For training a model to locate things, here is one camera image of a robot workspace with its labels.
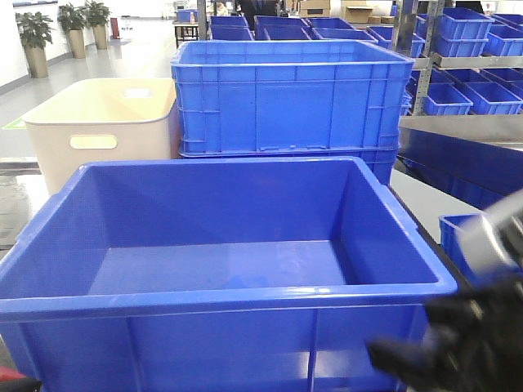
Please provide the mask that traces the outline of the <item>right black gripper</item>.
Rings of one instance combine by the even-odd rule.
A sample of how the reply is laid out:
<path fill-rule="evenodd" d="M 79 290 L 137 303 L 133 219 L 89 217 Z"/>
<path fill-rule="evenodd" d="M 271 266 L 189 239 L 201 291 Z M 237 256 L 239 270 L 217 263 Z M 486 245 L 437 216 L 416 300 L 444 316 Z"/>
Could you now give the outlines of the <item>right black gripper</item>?
<path fill-rule="evenodd" d="M 522 277 L 440 296 L 421 344 L 369 341 L 371 364 L 415 391 L 522 389 Z"/>

